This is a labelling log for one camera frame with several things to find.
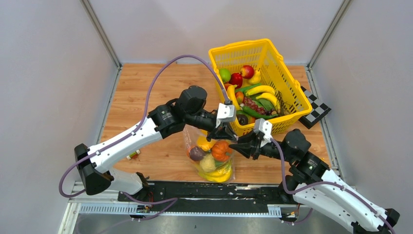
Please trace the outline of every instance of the green apple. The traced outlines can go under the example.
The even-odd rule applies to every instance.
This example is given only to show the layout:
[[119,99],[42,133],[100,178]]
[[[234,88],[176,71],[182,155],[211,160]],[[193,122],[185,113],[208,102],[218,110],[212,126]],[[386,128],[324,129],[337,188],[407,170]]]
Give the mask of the green apple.
[[229,70],[228,69],[226,69],[226,68],[221,68],[220,70],[219,70],[219,73],[220,73],[220,77],[221,77],[221,79],[222,79],[222,82],[228,82],[230,79],[231,79],[231,73],[229,72]]

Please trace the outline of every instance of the yellow basket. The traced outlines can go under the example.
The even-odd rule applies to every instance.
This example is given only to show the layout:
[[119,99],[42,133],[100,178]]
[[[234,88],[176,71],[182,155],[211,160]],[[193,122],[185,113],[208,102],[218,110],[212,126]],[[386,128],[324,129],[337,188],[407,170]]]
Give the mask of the yellow basket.
[[[260,71],[262,84],[270,85],[276,91],[281,92],[282,99],[287,104],[290,114],[269,120],[273,124],[272,134],[285,132],[301,116],[311,112],[311,104],[301,90],[300,83],[292,77],[283,62],[282,56],[269,39],[246,40],[212,48],[209,50],[209,58],[218,76],[221,68],[226,68],[231,73],[235,73],[240,72],[241,67],[248,64],[254,67],[256,71]],[[224,96],[217,82],[216,87],[221,102],[224,102]],[[231,126],[238,136],[243,136],[254,128],[254,124],[242,126],[238,120],[231,123]]]

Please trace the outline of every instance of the black and white checkered board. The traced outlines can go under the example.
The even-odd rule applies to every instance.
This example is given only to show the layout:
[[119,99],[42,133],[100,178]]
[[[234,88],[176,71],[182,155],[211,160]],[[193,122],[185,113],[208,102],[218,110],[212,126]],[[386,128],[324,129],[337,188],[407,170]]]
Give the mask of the black and white checkered board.
[[302,116],[299,121],[308,129],[312,128],[316,123],[318,123],[329,111],[331,108],[324,104],[320,99],[318,99],[310,91],[306,90],[301,86],[301,89],[304,91],[308,100],[313,107],[313,111],[306,116]]

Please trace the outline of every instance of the wooden table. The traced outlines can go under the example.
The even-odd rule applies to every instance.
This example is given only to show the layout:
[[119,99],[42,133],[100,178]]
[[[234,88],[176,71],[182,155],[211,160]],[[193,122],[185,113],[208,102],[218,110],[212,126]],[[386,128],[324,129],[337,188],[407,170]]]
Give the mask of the wooden table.
[[[149,84],[161,67],[162,64],[125,64],[123,66],[102,134],[102,141],[140,121]],[[305,88],[310,88],[304,67],[289,66],[288,69]],[[179,97],[180,93],[191,85],[201,86],[208,92],[206,110],[210,111],[218,107],[219,98],[214,79],[207,68],[198,64],[173,64],[155,83],[150,95],[148,110]],[[311,142],[311,152],[331,165],[320,125],[317,124],[308,130],[297,122],[289,131],[295,128],[299,128]],[[284,136],[285,134],[279,134],[274,138],[282,140]],[[183,134],[177,133],[142,148],[138,159],[121,160],[115,168],[129,173],[141,172],[144,176],[150,176],[150,180],[204,181],[197,175],[185,151]],[[270,184],[280,183],[281,179],[279,160],[264,156],[258,160],[246,159],[238,153],[235,156],[234,182]]]

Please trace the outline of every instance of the bag of fruit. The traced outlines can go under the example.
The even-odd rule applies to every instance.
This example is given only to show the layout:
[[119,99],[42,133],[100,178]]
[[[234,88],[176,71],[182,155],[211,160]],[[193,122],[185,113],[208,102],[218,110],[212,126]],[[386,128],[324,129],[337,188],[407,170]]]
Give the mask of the bag of fruit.
[[208,181],[224,183],[234,179],[234,151],[229,140],[207,141],[207,132],[185,126],[186,155],[198,175]]

